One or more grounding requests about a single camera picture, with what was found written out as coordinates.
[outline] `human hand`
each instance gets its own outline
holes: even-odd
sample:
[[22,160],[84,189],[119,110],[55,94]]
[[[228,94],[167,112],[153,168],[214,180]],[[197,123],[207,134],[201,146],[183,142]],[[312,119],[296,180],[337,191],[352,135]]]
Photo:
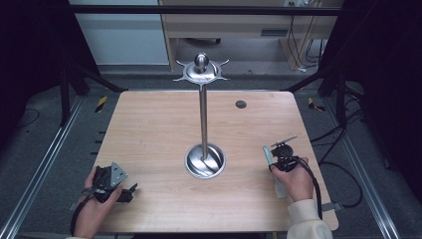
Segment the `human hand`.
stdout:
[[313,199],[314,183],[308,172],[298,163],[290,172],[280,171],[274,165],[271,166],[273,174],[285,185],[294,202]]
[[[93,186],[93,180],[96,175],[97,168],[94,167],[90,175],[88,175],[85,180],[85,188],[90,188]],[[114,203],[118,200],[121,195],[122,186],[119,185],[114,192],[110,195],[108,200],[104,203],[100,203],[96,198],[90,199],[84,208],[81,210],[76,226],[75,226],[75,237],[83,238],[94,238],[97,232],[100,229],[100,226],[103,224],[106,216],[111,211],[111,208],[114,206]]]

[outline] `electronic device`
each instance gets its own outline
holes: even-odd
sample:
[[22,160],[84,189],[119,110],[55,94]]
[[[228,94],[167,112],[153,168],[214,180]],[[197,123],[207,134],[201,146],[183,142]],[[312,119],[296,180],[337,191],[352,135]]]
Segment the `electronic device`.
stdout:
[[[92,187],[94,197],[101,203],[105,202],[115,188],[125,179],[127,179],[127,173],[115,162],[112,162],[111,166],[104,168],[97,166]],[[136,186],[137,183],[130,189],[124,189],[117,202],[130,202],[133,199],[132,193],[136,189]]]
[[[286,144],[286,142],[295,138],[297,138],[296,135],[272,144],[271,146],[275,146],[276,148],[271,150],[271,154],[266,146],[263,147],[270,171],[272,165],[276,166],[280,171],[285,172],[292,171],[298,165],[298,159],[293,156],[293,149]],[[273,163],[271,155],[277,158],[277,162]]]

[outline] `white sleeve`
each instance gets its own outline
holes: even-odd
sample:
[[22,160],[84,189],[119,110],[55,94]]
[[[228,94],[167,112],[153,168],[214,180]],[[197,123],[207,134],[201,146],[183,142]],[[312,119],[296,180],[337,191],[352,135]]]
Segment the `white sleeve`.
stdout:
[[332,238],[328,225],[317,215],[317,204],[313,199],[297,201],[288,209],[292,221],[288,239]]

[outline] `metal bar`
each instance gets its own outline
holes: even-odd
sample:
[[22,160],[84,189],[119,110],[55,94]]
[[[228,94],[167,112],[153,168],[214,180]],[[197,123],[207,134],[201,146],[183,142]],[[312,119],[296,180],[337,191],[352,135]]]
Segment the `metal bar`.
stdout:
[[202,160],[208,158],[208,129],[207,129],[207,85],[199,89],[199,105],[201,111]]
[[303,87],[309,85],[310,83],[324,78],[326,76],[326,74],[328,74],[331,71],[331,66],[326,66],[323,69],[318,69],[316,73],[306,77],[305,79],[303,79],[302,81],[294,84],[293,86],[290,86],[289,88],[286,88],[284,90],[280,90],[280,91],[287,91],[287,92],[291,92],[291,93],[295,93],[297,91],[299,91],[300,89],[302,89]]
[[364,14],[360,9],[313,7],[252,6],[139,6],[139,5],[69,5],[41,6],[47,10],[69,10],[91,14],[211,14],[211,15],[288,15],[342,16]]
[[109,90],[112,90],[113,92],[121,93],[121,92],[127,91],[127,89],[116,86],[115,84],[107,81],[106,79],[104,79],[104,78],[90,72],[89,70],[83,68],[81,65],[79,65],[77,63],[72,64],[72,69],[79,72],[80,74],[83,74],[84,76],[91,78],[92,80],[94,80],[97,83],[107,87]]
[[[338,122],[335,119],[334,106],[331,101],[323,99],[325,105],[327,106],[328,112],[335,125],[338,125]],[[363,194],[367,200],[368,206],[372,211],[372,214],[378,224],[378,227],[384,236],[384,238],[393,239],[400,238],[398,231],[392,221],[390,215],[388,214],[387,209],[385,208],[384,203],[382,202],[381,197],[379,196],[375,186],[372,183],[369,175],[367,174],[365,167],[361,163],[359,155],[351,143],[350,138],[347,133],[342,139],[345,150],[349,155],[349,162],[353,171],[356,174],[356,178],[362,186]]]
[[57,132],[53,142],[51,143],[43,160],[38,166],[37,171],[32,177],[27,188],[25,189],[24,194],[22,195],[21,199],[19,200],[18,204],[16,205],[15,209],[13,210],[7,222],[1,228],[0,238],[2,239],[15,238],[20,226],[22,225],[22,222],[25,219],[25,216],[27,215],[29,209],[31,208],[32,203],[34,202],[38,192],[40,191],[41,186],[51,166],[54,163],[57,154],[59,153],[59,150],[62,147],[63,142],[65,141],[70,131],[70,128],[72,127],[75,121],[75,118],[79,112],[79,109],[83,101],[84,101],[84,97],[77,97],[77,100],[73,105],[72,114],[68,122],[66,123],[66,125],[61,126],[59,128],[59,131]]

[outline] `wooden tabletop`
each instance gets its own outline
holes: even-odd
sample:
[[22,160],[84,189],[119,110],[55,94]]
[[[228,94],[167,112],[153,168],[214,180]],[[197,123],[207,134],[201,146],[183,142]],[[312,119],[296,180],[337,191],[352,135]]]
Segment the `wooden tabletop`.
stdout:
[[[212,92],[208,141],[226,155],[216,177],[198,179],[184,166],[201,143],[198,92],[124,92],[111,118],[96,165],[117,162],[138,183],[130,203],[117,203],[104,232],[271,232],[290,227],[290,198],[279,199],[263,145],[289,141],[307,157],[322,203],[330,202],[294,96],[287,92]],[[246,102],[238,109],[237,101]],[[334,230],[333,211],[323,214]]]

